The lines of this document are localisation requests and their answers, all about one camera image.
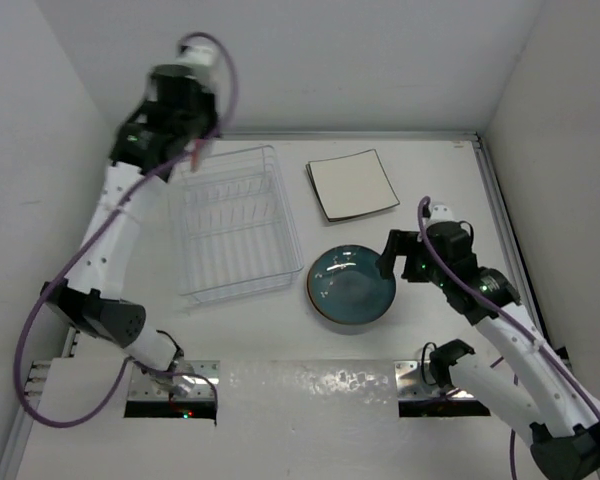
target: dish rack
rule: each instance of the dish rack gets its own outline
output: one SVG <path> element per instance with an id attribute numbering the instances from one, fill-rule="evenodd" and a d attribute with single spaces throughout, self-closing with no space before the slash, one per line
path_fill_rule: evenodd
<path id="1" fill-rule="evenodd" d="M 178 293 L 203 303 L 291 285 L 302 254 L 273 147 L 180 167 L 169 195 Z"/>

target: white table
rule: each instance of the white table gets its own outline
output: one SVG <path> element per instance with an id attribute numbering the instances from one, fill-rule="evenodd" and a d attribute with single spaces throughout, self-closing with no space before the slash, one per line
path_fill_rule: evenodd
<path id="1" fill-rule="evenodd" d="M 216 152 L 272 145 L 305 259 L 289 289 L 185 310 L 175 294 L 166 196 L 148 216 L 128 270 L 125 298 L 173 334 L 187 358 L 221 361 L 218 426 L 210 421 L 122 418 L 126 383 L 86 425 L 34 425 L 18 479 L 346 478 L 494 479 L 508 475 L 508 429 L 495 418 L 399 419 L 393 360 L 417 358 L 426 341 L 461 338 L 494 360 L 497 352 L 430 285 L 398 280 L 396 299 L 371 325 L 322 319 L 304 291 L 308 266 L 325 250 L 353 243 L 381 251 L 391 228 L 416 228 L 416 205 L 430 195 L 476 231 L 482 265 L 507 272 L 502 231 L 490 210 L 471 141 L 328 139 L 222 141 Z M 328 224 L 306 178 L 310 160 L 375 148 L 401 205 Z M 403 262 L 396 265 L 399 277 Z M 108 388 L 121 354 L 81 336 L 75 358 L 54 360 L 40 409 L 69 419 Z M 353 379 L 364 381 L 354 388 Z M 520 478 L 542 478 L 524 448 Z"/>

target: robotic arm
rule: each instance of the robotic arm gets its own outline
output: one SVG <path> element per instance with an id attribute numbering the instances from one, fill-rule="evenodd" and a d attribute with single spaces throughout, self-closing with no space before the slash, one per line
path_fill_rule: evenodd
<path id="1" fill-rule="evenodd" d="M 47 305 L 77 330 L 113 343 L 157 371 L 173 371 L 183 352 L 146 323 L 141 305 L 124 301 L 121 294 L 143 217 L 171 172 L 151 178 L 128 202 L 118 205 L 150 170 L 214 129 L 218 121 L 214 78 L 218 59 L 215 48 L 183 47 L 174 63 L 152 70 L 140 105 L 118 129 L 102 194 L 83 243 L 112 210 L 118 208 L 120 215 L 47 300 Z"/>
<path id="2" fill-rule="evenodd" d="M 467 232 L 463 223 L 455 221 L 446 205 L 431 205 L 425 211 L 426 235 L 444 264 L 503 314 L 515 318 L 531 332 L 533 340 L 452 281 L 432 257 L 420 232 L 392 230 L 377 267 L 389 278 L 396 257 L 406 256 L 402 278 L 438 286 L 449 305 L 498 349 L 526 392 L 491 370 L 461 340 L 431 352 L 430 373 L 438 386 L 474 394 L 516 432 L 550 480 L 582 479 L 600 468 L 600 421 L 581 394 L 588 395 L 599 413 L 600 401 L 581 386 L 580 391 L 575 390 L 558 375 L 546 357 L 547 351 L 554 360 L 560 359 L 551 349 L 540 351 L 546 341 L 506 277 L 495 269 L 478 266 L 472 252 L 473 229 Z"/>

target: white wall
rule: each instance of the white wall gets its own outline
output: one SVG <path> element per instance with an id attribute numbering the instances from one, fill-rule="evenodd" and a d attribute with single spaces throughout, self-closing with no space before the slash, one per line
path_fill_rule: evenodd
<path id="1" fill-rule="evenodd" d="M 16 411 L 20 328 L 82 238 L 110 140 L 35 3 L 0 0 L 0 455 Z M 59 320 L 39 320 L 28 361 L 51 358 L 63 340 Z"/>
<path id="2" fill-rule="evenodd" d="M 176 39 L 240 72 L 233 128 L 482 130 L 543 0 L 38 0 L 112 125 Z"/>
<path id="3" fill-rule="evenodd" d="M 549 0 L 487 139 L 540 306 L 600 397 L 600 0 Z"/>

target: blue plate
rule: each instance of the blue plate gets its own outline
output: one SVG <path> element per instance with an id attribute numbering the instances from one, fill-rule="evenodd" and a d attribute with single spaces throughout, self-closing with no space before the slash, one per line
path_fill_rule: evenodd
<path id="1" fill-rule="evenodd" d="M 342 245 L 324 253 L 309 270 L 307 291 L 329 320 L 364 325 L 380 318 L 396 296 L 396 279 L 380 277 L 380 255 L 360 245 Z"/>

